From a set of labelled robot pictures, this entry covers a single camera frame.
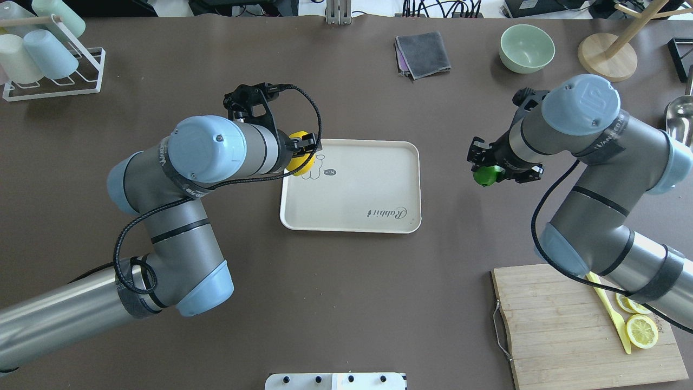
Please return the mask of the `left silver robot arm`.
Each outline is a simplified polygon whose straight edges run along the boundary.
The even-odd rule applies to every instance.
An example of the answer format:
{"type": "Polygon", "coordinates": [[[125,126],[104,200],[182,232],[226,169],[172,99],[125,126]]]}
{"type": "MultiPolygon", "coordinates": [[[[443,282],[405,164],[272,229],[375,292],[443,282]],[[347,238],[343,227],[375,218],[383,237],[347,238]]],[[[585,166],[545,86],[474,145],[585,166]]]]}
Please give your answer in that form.
{"type": "Polygon", "coordinates": [[[300,175],[322,148],[318,129],[287,135],[269,107],[290,83],[241,84],[224,96],[227,118],[192,116],[107,176],[112,202],[134,219],[109,263],[46,294],[2,310],[2,376],[43,355],[176,308],[205,313],[233,294],[227,259],[202,198],[218,188],[300,175]]]}

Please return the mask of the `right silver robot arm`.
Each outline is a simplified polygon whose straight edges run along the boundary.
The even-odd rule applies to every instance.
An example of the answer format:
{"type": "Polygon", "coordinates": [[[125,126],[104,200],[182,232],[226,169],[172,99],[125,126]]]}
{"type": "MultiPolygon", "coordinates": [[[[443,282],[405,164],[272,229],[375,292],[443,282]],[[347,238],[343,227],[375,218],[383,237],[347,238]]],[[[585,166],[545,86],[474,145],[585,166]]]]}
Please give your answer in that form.
{"type": "Polygon", "coordinates": [[[585,282],[593,272],[618,292],[691,331],[691,260],[625,225],[637,202],[666,193],[691,172],[691,149],[621,108],[610,81],[571,77],[553,90],[526,88],[517,111],[495,142],[476,136],[467,160],[475,181],[539,180],[546,158],[570,152],[586,168],[540,235],[531,219],[535,251],[558,272],[585,282]]]}

